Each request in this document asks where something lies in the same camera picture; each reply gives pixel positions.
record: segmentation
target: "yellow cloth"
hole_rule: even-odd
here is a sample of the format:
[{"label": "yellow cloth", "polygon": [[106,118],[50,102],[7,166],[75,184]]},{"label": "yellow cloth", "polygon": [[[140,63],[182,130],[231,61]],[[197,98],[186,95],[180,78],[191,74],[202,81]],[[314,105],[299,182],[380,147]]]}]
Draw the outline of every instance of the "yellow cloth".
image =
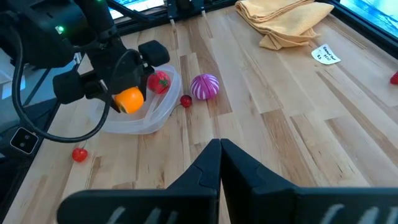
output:
[{"label": "yellow cloth", "polygon": [[243,0],[235,7],[246,22],[265,34],[260,47],[279,50],[308,45],[318,36],[312,27],[334,6],[313,0]]}]

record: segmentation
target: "clear plastic tray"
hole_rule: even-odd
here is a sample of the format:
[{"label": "clear plastic tray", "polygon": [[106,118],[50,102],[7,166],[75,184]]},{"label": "clear plastic tray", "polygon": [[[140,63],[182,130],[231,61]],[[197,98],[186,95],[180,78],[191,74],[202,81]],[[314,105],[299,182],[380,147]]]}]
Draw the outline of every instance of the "clear plastic tray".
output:
[{"label": "clear plastic tray", "polygon": [[[166,72],[171,80],[170,89],[166,94],[157,95],[147,89],[147,99],[140,110],[134,114],[117,113],[112,108],[108,118],[102,127],[102,131],[124,134],[149,134],[159,130],[167,118],[169,118],[177,99],[180,96],[182,82],[180,75],[173,66],[162,65],[155,68],[156,71]],[[88,115],[92,122],[98,123],[105,103],[94,99],[90,100],[93,110]]]}]

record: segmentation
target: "monitor screen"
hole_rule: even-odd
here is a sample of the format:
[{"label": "monitor screen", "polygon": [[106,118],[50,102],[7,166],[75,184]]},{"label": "monitor screen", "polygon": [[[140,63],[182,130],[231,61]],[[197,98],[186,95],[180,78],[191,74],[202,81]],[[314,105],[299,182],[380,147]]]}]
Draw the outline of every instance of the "monitor screen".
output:
[{"label": "monitor screen", "polygon": [[[163,0],[116,0],[116,1],[128,7],[131,10],[137,10],[139,12],[153,7],[164,5]],[[113,19],[117,19],[123,16],[120,12],[115,11],[113,9],[109,9],[109,11]]]}]

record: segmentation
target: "wooden surface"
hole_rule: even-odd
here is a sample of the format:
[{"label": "wooden surface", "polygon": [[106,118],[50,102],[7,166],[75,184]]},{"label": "wooden surface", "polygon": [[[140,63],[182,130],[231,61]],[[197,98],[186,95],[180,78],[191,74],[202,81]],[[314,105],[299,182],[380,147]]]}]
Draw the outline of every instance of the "wooden surface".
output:
[{"label": "wooden surface", "polygon": [[[83,189],[163,189],[213,138],[229,138],[274,172],[301,186],[398,185],[398,62],[338,19],[315,27],[308,47],[262,49],[262,36],[233,7],[123,37],[129,48],[156,39],[170,52],[188,93],[211,73],[220,93],[178,107],[154,134],[100,132],[85,146],[44,141],[4,223],[53,223],[59,203]],[[341,62],[324,66],[311,51],[329,44]],[[83,61],[81,72],[89,70]],[[93,124],[86,100],[60,107],[50,132],[77,136]],[[220,223],[228,223],[222,199]]]}]

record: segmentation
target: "black metal frame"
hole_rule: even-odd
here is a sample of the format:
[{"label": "black metal frame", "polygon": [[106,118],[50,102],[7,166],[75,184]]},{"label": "black metal frame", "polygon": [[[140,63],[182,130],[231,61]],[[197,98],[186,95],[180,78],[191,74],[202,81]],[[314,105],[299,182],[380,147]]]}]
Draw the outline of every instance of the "black metal frame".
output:
[{"label": "black metal frame", "polygon": [[342,22],[353,28],[355,31],[359,32],[365,38],[379,46],[381,49],[392,55],[394,58],[398,58],[397,37],[367,21],[357,13],[340,4],[340,1],[316,1],[334,5],[335,8],[331,12],[334,16],[336,16],[339,20],[341,20]]},{"label": "black metal frame", "polygon": [[[176,11],[175,4],[178,4],[179,1],[169,0],[168,4],[171,4],[171,6],[168,6],[168,10],[155,12],[150,16],[145,16],[141,13],[138,13],[139,17],[132,14],[130,15],[124,14],[125,16],[129,16],[132,19],[120,22],[116,24],[116,27],[118,28],[118,31],[121,35],[128,35],[133,32],[138,32],[152,27],[168,24],[171,19],[173,19],[174,21],[178,21],[188,17],[196,16],[200,13],[200,10],[205,10],[206,12],[213,11],[223,7],[232,6],[236,2],[236,0],[205,0],[204,2],[203,0],[192,0],[193,2],[199,2],[198,4],[196,4],[196,6],[201,6],[201,4],[203,3],[203,8],[198,9],[197,7],[195,7],[191,11],[178,12]],[[385,50],[393,57],[398,58],[397,37],[393,36],[392,34],[388,33],[387,31],[383,30],[378,26],[375,26],[371,22],[362,18],[357,13],[341,5],[340,1],[337,0],[316,0],[316,1],[334,5],[335,8],[331,12],[334,16],[343,21],[345,24],[352,27],[354,30],[359,32],[365,38],[369,39],[371,42],[375,43],[377,46]],[[121,12],[122,14],[124,12],[123,11],[124,9],[120,9],[119,7],[112,7],[112,8]],[[148,17],[150,19],[147,19],[146,21],[143,22],[142,16]]]}]

